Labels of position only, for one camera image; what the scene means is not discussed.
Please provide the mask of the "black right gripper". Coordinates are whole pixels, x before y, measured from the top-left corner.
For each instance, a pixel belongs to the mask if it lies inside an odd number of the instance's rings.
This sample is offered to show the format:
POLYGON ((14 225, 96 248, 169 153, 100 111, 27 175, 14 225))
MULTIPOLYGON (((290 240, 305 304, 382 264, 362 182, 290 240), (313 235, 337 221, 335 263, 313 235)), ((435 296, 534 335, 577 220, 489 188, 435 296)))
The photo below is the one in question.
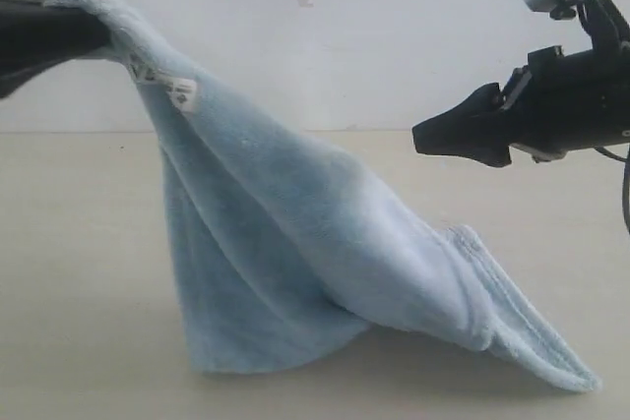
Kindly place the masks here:
POLYGON ((629 46, 566 55, 554 45, 528 54, 503 90, 485 84, 463 102, 411 128, 420 154, 445 154, 488 167, 512 163, 495 134, 500 105, 511 126, 508 143, 537 161, 573 150, 629 142, 629 46))

